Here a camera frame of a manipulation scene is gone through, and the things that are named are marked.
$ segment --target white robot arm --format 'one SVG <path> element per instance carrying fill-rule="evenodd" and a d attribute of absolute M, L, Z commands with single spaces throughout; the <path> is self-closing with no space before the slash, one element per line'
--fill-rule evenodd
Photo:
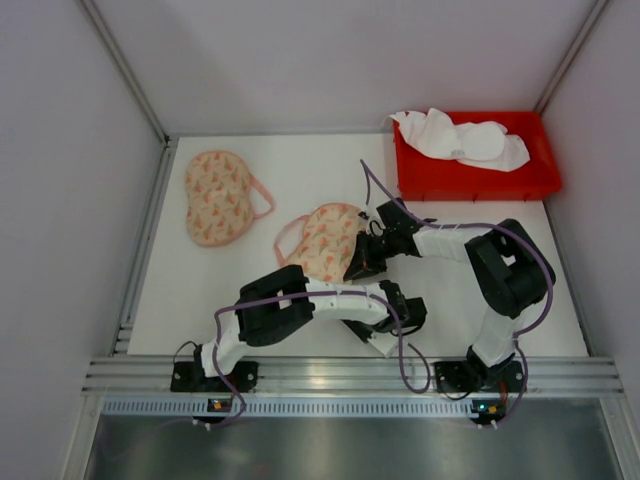
<path fill-rule="evenodd" d="M 385 225 L 380 234 L 358 234 L 345 279 L 367 278 L 384 272 L 386 260 L 398 254 L 435 256 L 470 265 L 488 304 L 482 329 L 464 362 L 440 362 L 444 370 L 445 364 L 451 364 L 451 371 L 447 370 L 446 375 L 442 374 L 443 369 L 438 371 L 436 364 L 436 381 L 458 375 L 453 372 L 463 372 L 464 378 L 454 379 L 453 387 L 468 392 L 486 385 L 495 387 L 506 370 L 521 377 L 509 367 L 510 363 L 517 363 L 512 362 L 514 335 L 533 316 L 536 309 L 532 306 L 547 295 L 547 273 L 551 283 L 555 283 L 553 269 L 533 240 L 513 219 L 504 220 L 496 229 L 433 228 L 411 218 L 398 204 L 402 205 L 402 200 L 389 201 L 377 208 Z"/>
<path fill-rule="evenodd" d="M 382 286 L 381 283 L 374 283 L 367 286 L 342 285 L 320 282 L 313 278 L 308 278 L 302 274 L 302 269 L 298 266 L 285 267 L 285 269 L 289 271 L 289 273 L 285 273 L 284 275 L 287 281 L 295 284 L 300 283 L 303 285 L 305 292 L 335 292 L 334 296 L 311 296 L 305 301 L 305 303 L 308 303 L 311 307 L 312 319 L 314 322 L 346 320 L 360 324 L 362 326 L 363 333 L 378 332 L 378 335 L 373 336 L 373 338 L 369 338 L 369 342 L 385 354 L 395 346 L 397 339 L 389 333 L 390 329 L 394 328 L 395 325 L 389 321 L 390 312 L 387 311 L 387 308 L 382 303 L 373 300 L 371 298 L 372 296 L 382 298 L 389 303 L 392 301 L 396 303 L 401 301 L 406 305 L 406 302 L 408 302 L 411 306 L 411 313 L 413 316 L 402 319 L 404 327 L 416 325 L 421 326 L 422 323 L 424 323 L 426 310 L 424 310 L 424 303 L 422 300 L 404 300 L 404 297 L 399 293 L 397 285 L 392 284 L 391 282 L 382 282 Z M 265 277 L 267 280 L 260 279 L 258 282 L 273 282 L 274 275 L 280 276 L 279 274 L 280 271 L 275 272 L 271 276 Z M 292 275 L 296 276 L 295 280 L 291 280 Z M 355 295 L 353 293 L 346 294 L 344 292 L 360 292 L 361 295 Z M 290 300 L 283 299 L 278 302 L 278 312 L 274 313 L 272 311 L 271 315 L 277 315 L 279 318 L 265 320 L 265 323 L 273 321 L 282 323 L 288 321 L 286 309 L 291 305 L 292 303 Z M 257 335 L 259 335 L 256 333 L 253 334 L 253 338 L 248 334 L 243 335 L 242 328 L 244 325 L 244 315 L 241 311 L 229 312 L 224 314 L 224 316 L 225 318 L 223 321 L 227 324 L 227 328 L 223 332 L 220 340 L 217 359 L 220 370 L 223 374 L 227 375 L 231 373 L 233 367 L 242 357 L 249 355 L 251 350 L 257 346 L 264 346 L 264 342 L 260 342 L 258 338 L 256 338 Z M 280 335 L 274 337 L 274 339 L 277 339 L 278 341 L 284 340 Z M 202 367 L 204 369 L 205 376 L 207 377 L 217 376 L 213 365 L 213 349 L 215 344 L 215 340 L 204 344 L 200 353 Z"/>

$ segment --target red tray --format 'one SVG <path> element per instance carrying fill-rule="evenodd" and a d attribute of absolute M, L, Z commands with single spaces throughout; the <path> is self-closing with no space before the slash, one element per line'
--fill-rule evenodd
<path fill-rule="evenodd" d="M 551 145 L 535 112 L 448 112 L 454 124 L 493 120 L 520 135 L 531 160 L 498 172 L 426 157 L 407 145 L 394 122 L 398 187 L 402 198 L 426 200 L 543 200 L 562 188 Z"/>

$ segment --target metal frame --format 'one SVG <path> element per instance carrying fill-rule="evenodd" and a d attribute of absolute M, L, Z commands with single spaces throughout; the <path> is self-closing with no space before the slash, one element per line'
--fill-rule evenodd
<path fill-rule="evenodd" d="M 189 360 L 189 357 L 178 357 Z M 407 397 L 398 375 L 398 362 L 378 358 L 250 357 L 260 364 L 255 396 Z M 440 358 L 429 358 L 431 371 Z M 624 390 L 613 360 L 598 357 L 532 357 L 527 398 L 623 398 Z M 405 358 L 410 381 L 424 385 L 422 362 Z M 83 386 L 85 395 L 168 396 L 173 372 L 170 356 L 95 358 Z M 434 382 L 423 396 L 439 398 Z M 469 398 L 485 398 L 483 393 Z"/>
<path fill-rule="evenodd" d="M 170 357 L 126 355 L 140 286 L 151 251 L 149 246 L 157 228 L 160 205 L 166 191 L 177 139 L 170 139 L 166 133 L 94 0 L 76 1 L 161 142 L 163 150 L 145 205 L 117 328 L 111 343 L 111 356 L 91 361 L 83 386 L 83 405 L 61 474 L 61 478 L 65 479 L 84 476 L 100 413 L 105 402 L 112 400 L 114 395 L 130 398 L 137 396 L 142 398 L 142 402 L 155 403 L 161 400 L 184 401 L 197 397 L 169 391 L 172 373 Z M 611 0 L 593 1 L 562 61 L 541 93 L 535 106 L 536 112 L 543 114 L 546 111 L 610 4 Z M 576 307 L 580 312 L 579 302 L 577 303 Z M 260 362 L 260 378 L 256 389 L 248 394 L 247 398 L 257 403 L 273 398 L 313 400 L 326 398 L 327 395 L 334 399 L 382 398 L 389 402 L 410 397 L 398 378 L 398 366 L 394 361 L 273 357 L 254 360 Z M 433 367 L 433 362 L 438 360 L 430 358 L 429 362 Z M 529 364 L 527 398 L 600 399 L 606 427 L 624 477 L 640 479 L 640 436 L 614 362 L 609 358 L 597 357 L 530 358 Z M 426 380 L 423 366 L 415 359 L 405 359 L 405 365 L 411 381 L 421 384 Z M 470 398 L 483 398 L 483 395 L 474 394 Z M 439 401 L 433 387 L 425 395 L 425 401 Z"/>
<path fill-rule="evenodd" d="M 589 355 L 598 356 L 600 351 L 597 348 L 597 342 L 595 341 L 593 332 L 589 327 L 589 323 L 586 321 L 587 315 L 584 310 L 584 304 L 580 297 L 580 292 L 578 292 L 573 285 L 575 284 L 574 278 L 575 275 L 571 266 L 565 260 L 567 258 L 567 249 L 565 247 L 564 242 L 562 241 L 562 237 L 558 234 L 557 225 L 558 222 L 553 215 L 553 212 L 549 208 L 547 202 L 544 202 L 544 210 L 547 214 L 547 218 L 549 219 L 549 226 L 551 227 L 551 234 L 553 235 L 553 241 L 556 245 L 556 249 L 558 250 L 558 257 L 560 257 L 560 266 L 564 271 L 565 277 L 567 279 L 567 286 L 569 287 L 569 295 L 571 296 L 571 303 L 573 304 L 573 308 L 576 311 L 576 316 L 578 317 L 578 325 L 580 326 L 580 330 L 582 332 L 582 338 L 584 339 L 584 343 L 587 346 L 587 352 Z"/>

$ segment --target purple cable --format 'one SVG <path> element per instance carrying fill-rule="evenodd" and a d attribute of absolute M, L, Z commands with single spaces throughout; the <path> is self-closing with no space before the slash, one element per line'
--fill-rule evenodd
<path fill-rule="evenodd" d="M 421 394 L 429 390 L 429 387 L 431 386 L 431 369 L 429 368 L 429 362 L 424 357 L 424 355 L 422 355 L 422 353 L 416 347 L 414 347 L 411 343 L 407 344 L 408 347 L 411 348 L 418 355 L 418 357 L 420 358 L 420 360 L 422 360 L 422 363 L 424 364 L 427 370 L 427 383 L 422 388 L 415 388 L 413 385 L 409 383 L 409 377 L 407 376 L 407 373 L 404 369 L 404 346 L 402 343 L 402 322 L 400 321 L 398 312 L 396 312 L 395 308 L 393 308 L 393 306 L 384 298 L 379 297 L 378 295 L 368 295 L 367 293 L 361 290 L 343 290 L 340 293 L 337 293 L 333 290 L 327 290 L 324 292 L 291 293 L 288 295 L 282 295 L 278 297 L 271 297 L 271 298 L 265 298 L 262 300 L 254 300 L 252 302 L 245 302 L 245 303 L 239 303 L 236 305 L 230 305 L 228 307 L 223 307 L 214 313 L 213 318 L 215 319 L 215 322 L 216 322 L 216 342 L 213 347 L 213 354 L 212 354 L 213 368 L 215 369 L 220 379 L 224 382 L 224 384 L 229 388 L 229 390 L 235 396 L 238 397 L 238 399 L 242 404 L 242 407 L 237 414 L 235 414 L 233 417 L 225 418 L 222 422 L 216 425 L 217 427 L 228 425 L 229 423 L 236 421 L 240 417 L 240 415 L 244 413 L 246 409 L 246 402 L 242 397 L 242 394 L 222 373 L 222 371 L 220 370 L 220 366 L 218 364 L 218 345 L 220 344 L 220 340 L 222 339 L 222 324 L 220 322 L 220 315 L 222 315 L 223 313 L 235 312 L 237 310 L 244 310 L 246 308 L 254 308 L 254 307 L 260 307 L 263 305 L 269 305 L 271 303 L 276 303 L 283 300 L 296 300 L 299 298 L 330 297 L 330 296 L 338 297 L 342 295 L 354 295 L 359 297 L 370 298 L 380 303 L 381 305 L 383 305 L 387 309 L 387 311 L 391 313 L 391 316 L 393 317 L 393 320 L 396 324 L 396 330 L 398 332 L 398 365 L 400 367 L 400 376 L 402 378 L 402 381 L 407 387 L 407 389 L 413 393 Z"/>
<path fill-rule="evenodd" d="M 405 371 L 404 368 L 404 345 L 402 343 L 402 322 L 400 321 L 400 317 L 398 316 L 398 312 L 396 312 L 395 308 L 393 308 L 393 306 L 386 301 L 384 298 L 379 297 L 378 295 L 367 295 L 365 292 L 361 291 L 361 290 L 343 290 L 340 293 L 333 291 L 333 290 L 327 290 L 324 292 L 301 292 L 301 293 L 291 293 L 288 295 L 282 295 L 279 297 L 271 297 L 271 298 L 265 298 L 263 300 L 254 300 L 252 302 L 245 302 L 245 303 L 238 303 L 236 305 L 230 305 L 228 307 L 223 307 L 219 310 L 217 310 L 214 314 L 213 314 L 213 318 L 216 322 L 216 341 L 213 347 L 213 354 L 212 354 L 212 360 L 213 360 L 213 368 L 215 369 L 216 373 L 218 374 L 218 377 L 220 377 L 220 380 L 222 380 L 222 382 L 227 386 L 227 388 L 229 389 L 229 391 L 231 391 L 231 393 L 238 398 L 238 400 L 240 401 L 241 407 L 240 407 L 240 411 L 238 413 L 236 413 L 233 417 L 226 417 L 224 420 L 222 420 L 220 423 L 216 423 L 216 424 L 210 424 L 210 429 L 217 429 L 217 428 L 221 428 L 227 425 L 230 425 L 232 423 L 235 423 L 237 420 L 240 419 L 240 416 L 246 411 L 247 409 L 247 402 L 245 401 L 244 397 L 242 396 L 242 394 L 238 391 L 238 389 L 235 387 L 235 385 L 233 385 L 233 383 L 231 383 L 229 381 L 229 379 L 226 377 L 226 375 L 224 373 L 222 373 L 222 370 L 220 370 L 220 365 L 218 364 L 218 345 L 220 344 L 220 340 L 222 339 L 222 323 L 220 322 L 220 315 L 222 315 L 223 313 L 229 313 L 229 312 L 235 312 L 237 310 L 244 310 L 246 308 L 254 308 L 254 307 L 260 307 L 262 305 L 269 305 L 271 303 L 276 303 L 276 302 L 280 302 L 283 300 L 296 300 L 298 298 L 311 298 L 311 297 L 330 297 L 330 296 L 343 296 L 343 295 L 355 295 L 355 296 L 359 296 L 359 297 L 367 297 L 370 298 L 371 300 L 374 300 L 380 304 L 382 304 L 390 313 L 391 316 L 393 317 L 393 320 L 396 324 L 396 330 L 398 332 L 398 364 L 400 367 L 400 376 L 402 378 L 402 381 L 404 382 L 405 386 L 407 387 L 408 390 L 410 390 L 413 393 L 416 394 L 421 394 L 421 393 L 426 393 L 429 390 L 429 387 L 431 386 L 431 369 L 429 368 L 429 362 L 427 361 L 427 359 L 424 357 L 424 355 L 422 355 L 422 353 L 416 348 L 414 347 L 411 343 L 408 343 L 408 347 L 411 348 L 416 355 L 418 355 L 418 357 L 420 358 L 420 360 L 422 361 L 422 363 L 424 364 L 426 370 L 427 370 L 427 383 L 424 387 L 422 388 L 415 388 L 413 385 L 411 385 L 409 383 L 409 377 Z M 131 453 L 131 451 L 133 451 L 138 445 L 140 445 L 140 443 L 142 443 L 143 441 L 145 441 L 147 438 L 151 437 L 152 435 L 154 435 L 155 433 L 157 433 L 158 431 L 164 429 L 165 427 L 168 427 L 170 425 L 174 425 L 176 423 L 184 423 L 184 422 L 192 422 L 192 420 L 190 419 L 185 419 L 185 418 L 173 418 L 171 420 L 168 420 L 164 423 L 161 423 L 160 425 L 150 429 L 148 432 L 144 433 L 143 435 L 141 435 L 138 439 L 136 439 L 133 444 L 131 446 L 129 446 L 128 448 L 126 448 L 123 452 L 117 454 L 117 455 L 111 455 L 109 452 L 107 452 L 107 448 L 105 445 L 105 440 L 104 437 L 102 438 L 102 441 L 100 442 L 100 447 L 102 450 L 102 454 L 105 456 L 105 458 L 107 458 L 109 461 L 115 462 L 118 460 L 121 460 L 122 458 L 126 457 L 127 455 L 129 455 Z"/>
<path fill-rule="evenodd" d="M 500 421 L 500 424 L 503 424 L 504 421 L 518 407 L 518 405 L 520 405 L 520 402 L 522 401 L 522 397 L 524 396 L 524 392 L 527 389 L 527 381 L 529 380 L 529 367 L 527 365 L 527 359 L 526 359 L 526 357 L 524 355 L 524 352 L 520 348 L 520 345 L 518 343 L 518 338 L 521 335 L 524 335 L 525 333 L 529 333 L 534 328 L 538 327 L 544 321 L 544 319 L 547 317 L 547 315 L 549 314 L 549 311 L 551 310 L 551 304 L 553 303 L 553 281 L 551 280 L 551 273 L 549 272 L 549 269 L 547 268 L 547 265 L 545 264 L 544 260 L 540 256 L 540 254 L 538 252 L 536 252 L 536 250 L 531 245 L 529 245 L 529 243 L 524 238 L 522 238 L 521 236 L 513 233 L 511 230 L 508 230 L 508 229 L 506 229 L 504 227 L 501 227 L 500 225 L 494 225 L 492 223 L 481 223 L 481 222 L 439 225 L 439 224 L 436 224 L 436 223 L 429 223 L 429 222 L 426 222 L 426 221 L 422 220 L 421 218 L 418 218 L 413 213 L 411 213 L 404 205 L 402 205 L 402 203 L 400 203 L 393 196 L 393 194 L 389 190 L 387 190 L 385 188 L 384 185 L 382 185 L 382 182 L 380 182 L 380 180 L 378 180 L 378 177 L 376 177 L 374 175 L 374 173 L 367 166 L 367 164 L 365 163 L 364 160 L 361 159 L 360 163 L 362 164 L 362 168 L 364 169 L 365 177 L 367 178 L 367 199 L 371 195 L 371 183 L 369 182 L 369 178 L 371 178 L 376 183 L 376 185 L 378 185 L 380 190 L 382 190 L 384 192 L 384 194 L 387 197 L 389 197 L 389 199 L 398 208 L 400 208 L 403 212 L 405 212 L 409 217 L 411 217 L 413 220 L 415 220 L 419 224 L 424 225 L 425 227 L 430 227 L 430 228 L 443 228 L 443 229 L 489 228 L 489 229 L 492 229 L 492 230 L 496 230 L 496 231 L 498 231 L 498 232 L 500 232 L 500 233 L 502 233 L 502 234 L 504 234 L 504 235 L 506 235 L 508 237 L 511 237 L 516 242 L 518 242 L 522 247 L 524 247 L 524 249 L 527 252 L 529 252 L 529 254 L 536 261 L 536 263 L 540 267 L 540 270 L 542 270 L 542 274 L 544 275 L 544 279 L 545 279 L 545 282 L 547 284 L 547 302 L 545 303 L 544 308 L 542 309 L 542 312 L 540 313 L 540 316 L 536 319 L 535 322 L 533 322 L 531 325 L 529 325 L 529 326 L 527 326 L 527 327 L 525 327 L 525 328 L 523 328 L 521 330 L 518 330 L 518 331 L 514 332 L 514 334 L 513 334 L 514 348 L 516 349 L 516 351 L 518 352 L 518 354 L 522 358 L 522 369 L 523 369 L 524 375 L 523 375 L 523 381 L 522 381 L 522 388 L 518 392 L 518 396 L 514 400 L 513 405 L 511 406 L 509 411 L 505 414 L 505 416 Z"/>
<path fill-rule="evenodd" d="M 514 337 L 519 337 L 520 335 L 524 335 L 525 333 L 529 333 L 531 330 L 533 330 L 534 328 L 536 328 L 538 325 L 540 325 L 543 320 L 546 318 L 546 316 L 549 314 L 549 310 L 551 310 L 551 304 L 553 302 L 553 280 L 551 280 L 551 274 L 549 273 L 549 269 L 547 268 L 547 265 L 544 263 L 544 260 L 542 259 L 542 257 L 540 256 L 540 254 L 538 252 L 536 252 L 536 250 L 529 245 L 529 242 L 527 242 L 524 238 L 522 238 L 521 236 L 513 233 L 511 230 L 508 230 L 504 227 L 501 227 L 500 225 L 494 225 L 493 223 L 482 223 L 482 222 L 474 222 L 474 223 L 460 223 L 460 224 L 444 224 L 444 225 L 440 225 L 437 223 L 429 223 L 424 221 L 421 218 L 418 218 L 417 216 L 415 216 L 413 213 L 411 213 L 409 210 L 407 210 L 407 207 L 405 207 L 404 205 L 402 205 L 402 203 L 400 203 L 398 200 L 396 200 L 396 198 L 393 196 L 393 194 L 387 190 L 385 188 L 384 185 L 382 185 L 382 183 L 380 182 L 380 180 L 378 180 L 378 177 L 376 177 L 373 172 L 371 171 L 371 169 L 367 166 L 367 164 L 364 162 L 364 160 L 360 160 L 360 163 L 362 164 L 362 168 L 364 168 L 364 173 L 367 177 L 367 179 L 369 177 L 371 177 L 373 179 L 373 181 L 376 183 L 376 185 L 378 185 L 378 187 L 380 187 L 380 190 L 382 190 L 384 192 L 384 194 L 389 197 L 389 199 L 396 204 L 396 206 L 398 208 L 400 208 L 403 212 L 405 212 L 409 217 L 411 217 L 413 220 L 415 220 L 416 222 L 418 222 L 421 225 L 424 225 L 425 227 L 429 227 L 429 228 L 442 228 L 445 230 L 451 230 L 451 229 L 455 229 L 455 228 L 488 228 L 491 230 L 496 230 L 508 237 L 511 237 L 512 239 L 514 239 L 516 242 L 518 242 L 522 247 L 524 247 L 524 249 L 529 252 L 529 254 L 533 257 L 533 259 L 536 261 L 536 263 L 538 264 L 538 266 L 540 267 L 540 270 L 542 270 L 542 274 L 544 276 L 544 280 L 547 284 L 547 302 L 544 305 L 544 309 L 542 310 L 542 313 L 540 313 L 540 316 L 537 318 L 537 320 L 535 322 L 533 322 L 531 325 L 529 325 L 528 327 L 523 328 L 522 330 L 518 330 L 517 332 L 515 332 L 513 334 Z M 367 189 L 370 189 L 370 184 L 369 182 L 367 182 Z"/>
<path fill-rule="evenodd" d="M 366 199 L 366 204 L 367 205 L 369 205 L 369 200 L 371 198 L 371 181 L 370 181 L 370 179 L 373 179 L 373 181 L 376 183 L 376 185 L 378 185 L 380 190 L 382 190 L 384 192 L 384 194 L 387 195 L 387 197 L 389 197 L 389 199 L 393 203 L 395 203 L 396 206 L 398 206 L 398 208 L 400 208 L 403 212 L 405 212 L 409 217 L 411 217 L 413 220 L 415 220 L 419 224 L 424 225 L 426 227 L 430 227 L 430 228 L 443 228 L 443 229 L 489 228 L 489 229 L 492 229 L 492 230 L 496 230 L 496 231 L 498 231 L 500 233 L 503 233 L 504 235 L 507 235 L 508 237 L 511 237 L 516 242 L 518 242 L 521 246 L 523 246 L 524 249 L 527 250 L 527 252 L 529 252 L 531 254 L 531 256 L 534 258 L 536 263 L 538 263 L 538 265 L 540 266 L 540 269 L 542 270 L 542 273 L 543 273 L 543 275 L 545 277 L 545 281 L 547 283 L 547 303 L 545 304 L 544 309 L 542 310 L 542 313 L 540 314 L 540 316 L 538 317 L 538 319 L 535 322 L 533 322 L 528 327 L 523 328 L 522 330 L 518 330 L 513 335 L 514 348 L 516 349 L 516 351 L 520 355 L 520 358 L 522 359 L 523 380 L 522 380 L 522 388 L 520 389 L 520 392 L 518 392 L 518 396 L 514 400 L 513 405 L 511 405 L 511 408 L 509 409 L 507 414 L 500 421 L 501 425 L 504 424 L 504 422 L 507 420 L 507 418 L 509 416 L 511 416 L 511 414 L 520 405 L 520 402 L 522 401 L 522 397 L 524 396 L 524 392 L 525 392 L 525 390 L 527 388 L 527 381 L 529 380 L 529 367 L 528 367 L 528 364 L 527 364 L 527 359 L 526 359 L 526 357 L 524 355 L 524 352 L 520 348 L 520 345 L 518 343 L 518 337 L 520 335 L 524 335 L 525 333 L 530 332 L 531 330 L 536 328 L 538 325 L 540 325 L 544 321 L 546 316 L 548 315 L 549 310 L 551 309 L 551 303 L 553 302 L 553 282 L 551 280 L 551 274 L 549 273 L 549 270 L 547 269 L 547 266 L 545 265 L 544 261 L 542 260 L 542 257 L 540 256 L 540 254 L 538 254 L 538 252 L 536 252 L 535 249 L 531 245 L 529 245 L 529 243 L 526 240 L 524 240 L 519 235 L 513 233 L 512 231 L 507 230 L 504 227 L 501 227 L 500 225 L 494 225 L 492 223 L 464 223 L 464 224 L 438 225 L 436 223 L 426 222 L 426 221 L 422 220 L 421 218 L 416 217 L 413 213 L 411 213 L 409 210 L 407 210 L 407 208 L 404 205 L 402 205 L 398 200 L 396 200 L 396 198 L 391 194 L 391 192 L 389 192 L 389 190 L 387 190 L 384 187 L 384 185 L 382 185 L 380 180 L 378 180 L 378 177 L 376 177 L 374 175 L 374 173 L 367 166 L 367 164 L 364 162 L 364 160 L 360 160 L 360 163 L 362 164 L 362 168 L 364 169 L 365 177 L 366 177 L 366 180 L 367 180 L 367 199 Z M 394 320 L 394 322 L 396 324 L 396 330 L 398 332 L 398 365 L 400 367 L 400 376 L 402 378 L 402 382 L 405 384 L 407 389 L 412 393 L 421 394 L 421 393 L 426 393 L 429 390 L 429 387 L 431 386 L 431 369 L 429 368 L 429 362 L 424 357 L 424 355 L 422 355 L 422 353 L 416 347 L 414 347 L 411 343 L 408 343 L 407 346 L 409 348 L 411 348 L 418 355 L 420 360 L 422 360 L 422 363 L 424 363 L 424 366 L 425 366 L 425 368 L 427 370 L 427 383 L 423 388 L 415 388 L 413 385 L 411 385 L 409 383 L 409 377 L 407 376 L 406 371 L 404 369 L 404 346 L 403 346 L 403 343 L 402 343 L 402 322 L 400 321 L 400 317 L 398 316 L 398 312 L 396 312 L 396 310 L 393 308 L 393 306 L 389 302 L 387 302 L 385 299 L 383 299 L 382 297 L 379 297 L 377 295 L 367 295 L 365 292 L 362 292 L 362 291 L 359 291 L 359 290 L 344 290 L 344 291 L 340 292 L 339 294 L 334 292 L 334 291 L 331 291 L 331 290 L 328 290 L 328 291 L 325 291 L 325 292 L 292 293 L 292 294 L 289 294 L 289 295 L 283 295 L 281 297 L 272 297 L 272 298 L 266 298 L 266 299 L 263 299 L 263 300 L 255 300 L 253 302 L 246 302 L 246 303 L 239 303 L 237 305 L 230 305 L 228 307 L 221 308 L 221 309 L 217 310 L 214 313 L 213 318 L 215 319 L 215 322 L 216 322 L 216 343 L 215 343 L 215 345 L 213 347 L 213 358 L 212 358 L 212 360 L 213 360 L 213 368 L 215 369 L 216 373 L 220 377 L 220 380 L 222 380 L 222 382 L 227 386 L 227 388 L 231 391 L 231 393 L 233 395 L 235 395 L 236 397 L 238 397 L 238 399 L 240 400 L 240 403 L 241 403 L 241 407 L 240 407 L 240 411 L 238 413 L 236 413 L 233 417 L 226 417 L 220 423 L 212 424 L 211 428 L 221 428 L 221 427 L 224 427 L 224 426 L 229 425 L 231 423 L 234 423 L 235 421 L 237 421 L 240 418 L 240 416 L 247 409 L 247 403 L 246 403 L 244 397 L 238 391 L 238 389 L 233 385 L 233 383 L 231 383 L 229 381 L 229 379 L 227 379 L 227 377 L 222 373 L 222 371 L 220 370 L 220 365 L 218 364 L 218 359 L 217 359 L 217 356 L 218 356 L 218 345 L 220 344 L 220 340 L 222 339 L 222 324 L 220 323 L 220 315 L 222 315 L 223 313 L 235 312 L 237 310 L 243 310 L 245 308 L 253 308 L 253 307 L 259 307 L 259 306 L 262 306 L 262 305 L 269 305 L 271 303 L 280 302 L 282 300 L 295 300 L 295 299 L 298 299 L 298 298 L 328 297 L 328 296 L 338 296 L 338 295 L 357 295 L 357 296 L 361 296 L 361 297 L 368 297 L 368 298 L 371 298 L 372 300 L 375 300 L 376 302 L 379 302 L 380 304 L 382 304 L 383 306 L 386 307 L 386 309 L 391 313 L 391 316 L 393 317 L 393 320 Z M 147 438 L 149 438 L 152 434 L 155 434 L 159 430 L 162 430 L 163 428 L 168 427 L 170 425 L 173 425 L 173 424 L 176 424 L 176 423 L 183 423 L 183 422 L 192 422 L 192 420 L 185 419 L 185 418 L 177 418 L 177 419 L 168 420 L 168 421 L 158 425 L 157 427 L 152 428 L 147 433 L 143 434 L 130 447 L 128 447 L 123 452 L 121 452 L 121 453 L 119 453 L 117 455 L 110 455 L 106 451 L 106 446 L 104 444 L 104 438 L 103 438 L 102 439 L 103 441 L 100 442 L 100 447 L 101 447 L 102 453 L 108 460 L 110 460 L 110 461 L 118 461 L 118 460 L 126 457 L 127 455 L 129 455 L 129 453 L 131 453 L 131 451 L 134 448 L 136 448 L 142 441 L 144 441 Z"/>

